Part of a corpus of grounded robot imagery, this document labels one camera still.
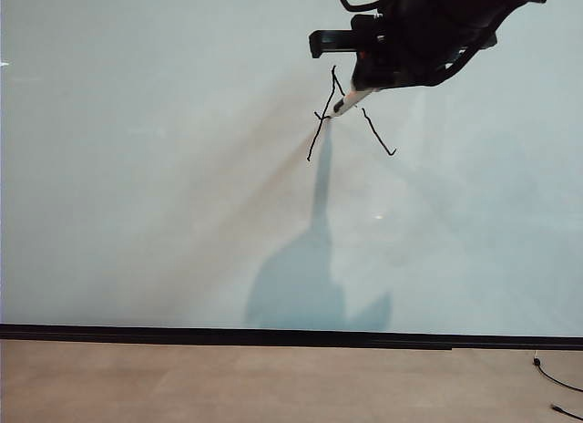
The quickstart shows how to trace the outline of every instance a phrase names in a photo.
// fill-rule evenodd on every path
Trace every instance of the black cable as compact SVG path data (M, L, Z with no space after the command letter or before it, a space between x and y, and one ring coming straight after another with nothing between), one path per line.
M482 30L476 41L472 42L472 44L450 67L436 71L432 76L428 77L423 84L425 86L437 86L457 74L496 33L497 29L502 25L502 22L504 22L514 10L522 5L524 4L510 5L505 10L500 12L500 14L494 18L492 23Z
M545 370L543 370L543 367L541 366L541 363L540 363L540 359L538 359L536 356L535 356L535 358L533 360L533 365L538 368L538 371L540 371L540 374L543 375L544 377L552 380L553 382L561 385L562 387L569 388L569 389L572 389L574 391L578 391L579 393L583 393L583 389L577 388L577 387L572 387L571 385L567 385L564 382L561 382L560 380L556 380L554 377L548 375L545 372Z
M346 9L346 11L350 11L351 13L360 13L361 11L376 10L383 4L384 0L378 0L368 4L360 5L352 5L350 2L348 2L348 0L340 0L340 2L343 4L343 7Z
M379 134L376 132L376 129L374 129L373 122L371 121L371 119L368 116L366 116L366 110L364 108L363 108L363 114L364 114L364 117L366 118L366 120L368 120L368 123L371 126L371 130L373 131L374 136L376 136L376 138L379 139L379 142L381 142L381 145L383 145L383 148L386 151L386 153L389 156L394 156L394 154L397 152L397 149L395 148L393 150L393 152L391 152L388 148L386 148L386 145L384 145L383 140L381 139L381 137L379 136Z
M561 408L561 407L558 407L558 406L557 406L557 405L555 405L554 403L551 403L551 404L550 404L550 407L551 407L551 408L552 408L554 411L556 411L556 412L559 412L559 413L561 413L561 414L565 414L566 416L569 416L569 417L575 418L575 419L577 419L577 420L581 420L581 421L583 421L583 417L576 416L575 414L571 414L570 412L567 412L565 409L563 409L563 408Z

